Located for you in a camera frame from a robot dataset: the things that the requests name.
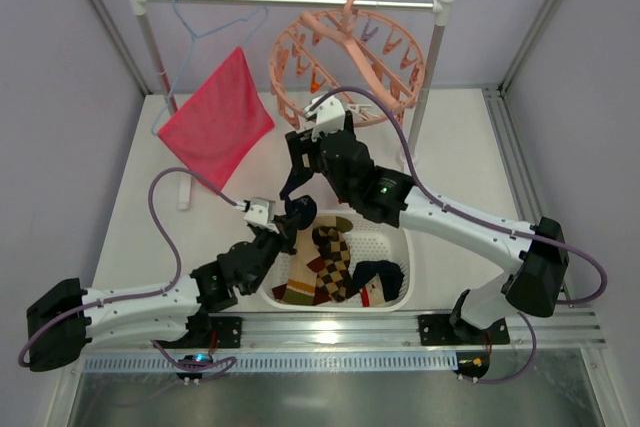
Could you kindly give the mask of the beige striped sock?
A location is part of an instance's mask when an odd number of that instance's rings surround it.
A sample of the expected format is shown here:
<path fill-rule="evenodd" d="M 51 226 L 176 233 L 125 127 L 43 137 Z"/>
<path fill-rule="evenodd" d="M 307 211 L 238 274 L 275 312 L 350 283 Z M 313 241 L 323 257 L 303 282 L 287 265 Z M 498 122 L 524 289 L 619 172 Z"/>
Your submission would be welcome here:
<path fill-rule="evenodd" d="M 272 289 L 274 299 L 287 305 L 312 306 L 317 279 L 313 267 L 319 267 L 322 263 L 322 258 L 312 241 L 300 243 L 296 247 L 296 254 L 291 257 L 287 283 Z"/>

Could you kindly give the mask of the navy blue sock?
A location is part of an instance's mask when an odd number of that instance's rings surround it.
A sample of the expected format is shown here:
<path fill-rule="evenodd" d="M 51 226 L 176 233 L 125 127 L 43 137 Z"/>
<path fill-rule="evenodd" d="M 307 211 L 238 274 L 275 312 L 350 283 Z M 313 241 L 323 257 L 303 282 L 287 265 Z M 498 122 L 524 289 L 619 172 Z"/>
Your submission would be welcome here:
<path fill-rule="evenodd" d="M 352 279 L 362 306 L 379 307 L 399 298 L 404 273 L 391 261 L 361 261 L 356 265 Z"/>
<path fill-rule="evenodd" d="M 318 209 L 316 202 L 309 195 L 303 195 L 296 199 L 293 199 L 291 195 L 309 182 L 312 177 L 311 171 L 297 172 L 292 168 L 279 192 L 279 197 L 284 202 L 285 212 L 296 222 L 298 230 L 305 230 L 313 224 Z"/>

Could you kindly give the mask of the brown argyle sock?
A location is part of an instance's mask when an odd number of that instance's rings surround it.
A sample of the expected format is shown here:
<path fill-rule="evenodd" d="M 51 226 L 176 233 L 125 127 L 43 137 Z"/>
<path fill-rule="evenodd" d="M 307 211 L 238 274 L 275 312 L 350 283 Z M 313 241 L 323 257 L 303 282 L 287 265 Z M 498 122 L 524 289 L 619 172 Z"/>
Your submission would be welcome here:
<path fill-rule="evenodd" d="M 321 226 L 312 232 L 317 247 L 321 268 L 316 272 L 316 287 L 330 300 L 342 303 L 357 293 L 350 274 L 350 248 L 343 233 L 336 227 Z"/>

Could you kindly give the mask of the pink round clip hanger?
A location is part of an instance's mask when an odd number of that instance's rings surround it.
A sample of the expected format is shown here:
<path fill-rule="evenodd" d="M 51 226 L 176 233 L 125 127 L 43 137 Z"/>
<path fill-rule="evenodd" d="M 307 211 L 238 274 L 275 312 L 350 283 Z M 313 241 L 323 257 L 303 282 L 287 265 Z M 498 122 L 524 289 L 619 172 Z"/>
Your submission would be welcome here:
<path fill-rule="evenodd" d="M 302 12 L 274 43 L 271 94 L 294 128 L 304 122 L 306 106 L 338 87 L 368 90 L 389 104 L 398 121 L 419 98 L 427 67 L 418 42 L 394 19 L 356 1 Z"/>

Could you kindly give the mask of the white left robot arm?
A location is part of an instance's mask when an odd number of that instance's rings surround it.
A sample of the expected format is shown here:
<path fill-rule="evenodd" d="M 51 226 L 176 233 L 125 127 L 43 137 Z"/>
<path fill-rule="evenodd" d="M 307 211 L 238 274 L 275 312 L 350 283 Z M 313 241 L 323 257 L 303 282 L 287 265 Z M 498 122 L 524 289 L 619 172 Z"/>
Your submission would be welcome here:
<path fill-rule="evenodd" d="M 212 314 L 257 292 L 281 253 L 294 253 L 296 221 L 278 216 L 254 226 L 252 241 L 169 284 L 122 290 L 82 288 L 79 279 L 58 282 L 26 310 L 28 340 L 21 367 L 46 372 L 75 362 L 86 347 L 145 341 L 185 347 L 201 342 Z"/>

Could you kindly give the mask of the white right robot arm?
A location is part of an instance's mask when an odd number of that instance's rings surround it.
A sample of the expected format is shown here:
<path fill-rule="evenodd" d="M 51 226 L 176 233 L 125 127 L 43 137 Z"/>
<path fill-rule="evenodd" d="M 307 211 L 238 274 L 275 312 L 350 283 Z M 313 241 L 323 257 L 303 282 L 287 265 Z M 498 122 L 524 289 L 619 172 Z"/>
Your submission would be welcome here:
<path fill-rule="evenodd" d="M 482 341 L 497 321 L 517 312 L 553 315 L 568 267 L 557 221 L 504 221 L 481 211 L 465 212 L 442 196 L 427 196 L 413 177 L 375 165 L 352 126 L 319 135 L 292 131 L 285 141 L 291 171 L 283 197 L 297 182 L 321 174 L 338 200 L 364 219 L 439 237 L 501 268 L 500 275 L 463 291 L 456 301 L 449 323 L 461 342 Z"/>

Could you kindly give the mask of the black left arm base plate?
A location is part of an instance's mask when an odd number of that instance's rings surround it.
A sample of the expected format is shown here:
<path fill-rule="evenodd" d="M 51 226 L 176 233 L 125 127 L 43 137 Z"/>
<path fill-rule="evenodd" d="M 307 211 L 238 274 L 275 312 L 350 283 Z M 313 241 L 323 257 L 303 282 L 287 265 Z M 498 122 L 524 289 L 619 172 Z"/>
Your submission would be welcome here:
<path fill-rule="evenodd" d="M 188 332 L 183 338 L 187 348 L 209 348 L 216 338 L 216 348 L 241 347 L 243 319 L 238 316 L 193 317 L 187 323 Z"/>

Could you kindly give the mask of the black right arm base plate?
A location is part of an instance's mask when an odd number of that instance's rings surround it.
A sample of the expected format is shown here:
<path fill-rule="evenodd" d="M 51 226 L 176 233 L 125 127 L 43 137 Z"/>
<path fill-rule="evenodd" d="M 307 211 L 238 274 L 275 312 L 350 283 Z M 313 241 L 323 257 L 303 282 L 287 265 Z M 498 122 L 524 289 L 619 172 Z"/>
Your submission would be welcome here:
<path fill-rule="evenodd" d="M 454 327 L 449 314 L 422 314 L 417 317 L 418 334 L 422 346 L 508 345 L 510 335 L 504 319 L 488 329 L 463 325 Z"/>

